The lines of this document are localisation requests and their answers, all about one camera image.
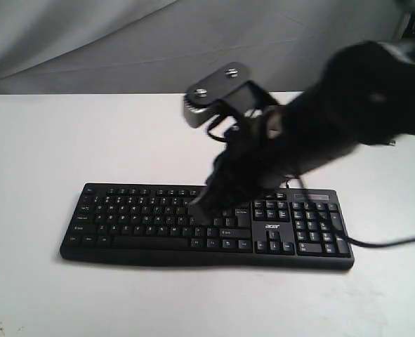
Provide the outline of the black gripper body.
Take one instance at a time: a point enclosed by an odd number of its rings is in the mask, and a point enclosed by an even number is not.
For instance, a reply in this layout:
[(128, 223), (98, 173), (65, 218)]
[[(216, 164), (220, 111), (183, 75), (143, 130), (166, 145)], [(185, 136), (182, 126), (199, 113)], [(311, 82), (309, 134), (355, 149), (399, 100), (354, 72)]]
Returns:
[(244, 119), (227, 128), (220, 138), (225, 149), (206, 180), (205, 209), (232, 208), (295, 178), (294, 165), (282, 163), (282, 146), (276, 141), (281, 135), (279, 115)]

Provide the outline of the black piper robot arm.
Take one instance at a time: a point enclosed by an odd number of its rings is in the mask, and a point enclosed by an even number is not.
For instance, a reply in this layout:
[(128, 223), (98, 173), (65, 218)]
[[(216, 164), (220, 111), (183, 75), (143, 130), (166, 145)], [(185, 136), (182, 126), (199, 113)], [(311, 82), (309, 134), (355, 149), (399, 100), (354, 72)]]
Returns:
[(415, 136), (415, 42), (346, 47), (287, 104), (253, 81), (247, 66), (231, 62), (188, 88), (184, 116), (193, 128), (235, 120), (219, 138), (225, 149), (189, 207), (204, 224), (358, 145)]

